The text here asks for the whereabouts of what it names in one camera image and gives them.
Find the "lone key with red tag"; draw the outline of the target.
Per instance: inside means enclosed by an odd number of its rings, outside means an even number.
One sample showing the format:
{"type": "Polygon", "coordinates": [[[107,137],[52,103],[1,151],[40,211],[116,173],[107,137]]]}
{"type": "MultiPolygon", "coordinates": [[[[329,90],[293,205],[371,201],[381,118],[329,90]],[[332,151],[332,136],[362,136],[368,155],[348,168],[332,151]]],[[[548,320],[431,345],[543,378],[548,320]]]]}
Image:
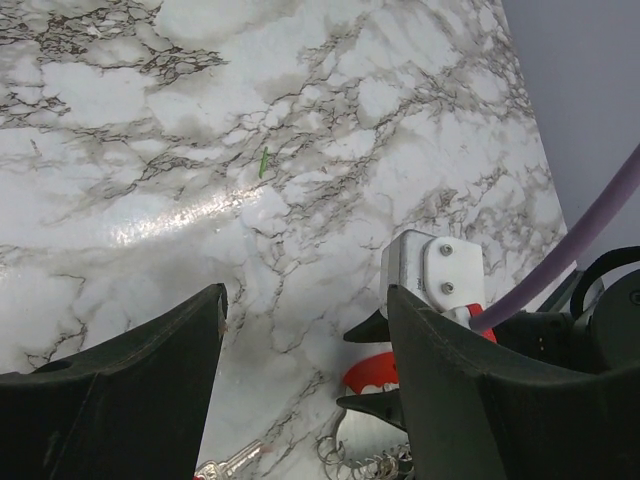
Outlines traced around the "lone key with red tag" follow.
{"type": "Polygon", "coordinates": [[[271,452],[273,448],[260,440],[254,440],[238,450],[226,460],[208,460],[195,470],[194,479],[199,480],[227,480],[253,461],[258,456],[271,452]]]}

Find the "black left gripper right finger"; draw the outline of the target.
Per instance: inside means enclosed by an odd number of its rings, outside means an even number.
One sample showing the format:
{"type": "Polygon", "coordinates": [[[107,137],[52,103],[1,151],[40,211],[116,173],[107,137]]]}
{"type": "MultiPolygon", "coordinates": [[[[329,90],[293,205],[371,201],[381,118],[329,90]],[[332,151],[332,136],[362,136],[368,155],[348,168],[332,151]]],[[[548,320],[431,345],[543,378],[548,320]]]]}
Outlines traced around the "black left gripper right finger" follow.
{"type": "Polygon", "coordinates": [[[439,315],[401,286],[389,330],[419,479],[635,479],[639,369],[546,364],[439,315]]]}

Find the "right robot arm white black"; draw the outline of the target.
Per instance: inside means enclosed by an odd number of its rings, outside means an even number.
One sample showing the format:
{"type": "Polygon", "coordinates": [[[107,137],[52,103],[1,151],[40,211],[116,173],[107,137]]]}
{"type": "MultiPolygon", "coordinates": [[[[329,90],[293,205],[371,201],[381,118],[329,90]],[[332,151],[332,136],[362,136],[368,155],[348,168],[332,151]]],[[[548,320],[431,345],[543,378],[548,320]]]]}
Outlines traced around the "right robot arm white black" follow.
{"type": "MultiPolygon", "coordinates": [[[[637,246],[601,255],[575,283],[565,282],[557,294],[571,293],[566,311],[520,311],[486,330],[483,337],[521,355],[585,373],[601,373],[639,359],[639,272],[629,273],[601,293],[589,306],[591,287],[612,270],[639,261],[637,246]]],[[[338,406],[376,417],[405,430],[400,394],[386,393],[398,373],[391,353],[378,354],[354,365],[343,377],[350,392],[338,406]]]]}

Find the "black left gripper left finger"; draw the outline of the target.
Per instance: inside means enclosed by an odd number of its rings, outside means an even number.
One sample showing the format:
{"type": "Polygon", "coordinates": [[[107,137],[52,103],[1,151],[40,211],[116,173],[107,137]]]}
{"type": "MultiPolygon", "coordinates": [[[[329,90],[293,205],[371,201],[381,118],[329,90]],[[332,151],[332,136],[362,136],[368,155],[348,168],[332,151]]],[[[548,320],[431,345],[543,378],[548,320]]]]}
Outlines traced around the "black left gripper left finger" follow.
{"type": "Polygon", "coordinates": [[[194,478],[227,309],[213,284],[97,346],[2,375],[2,478],[194,478]]]}

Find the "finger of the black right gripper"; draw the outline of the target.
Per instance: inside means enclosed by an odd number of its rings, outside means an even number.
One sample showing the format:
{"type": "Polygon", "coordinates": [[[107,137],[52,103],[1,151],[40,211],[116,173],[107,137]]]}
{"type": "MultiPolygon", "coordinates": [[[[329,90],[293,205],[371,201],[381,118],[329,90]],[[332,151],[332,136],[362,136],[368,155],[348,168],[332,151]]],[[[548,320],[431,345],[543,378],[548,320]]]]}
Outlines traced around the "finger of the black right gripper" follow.
{"type": "Polygon", "coordinates": [[[371,415],[399,430],[403,429],[403,406],[398,389],[342,396],[336,400],[336,404],[346,410],[371,415]]]}
{"type": "Polygon", "coordinates": [[[366,320],[345,332],[343,340],[360,344],[390,342],[388,319],[376,310],[366,320]]]}

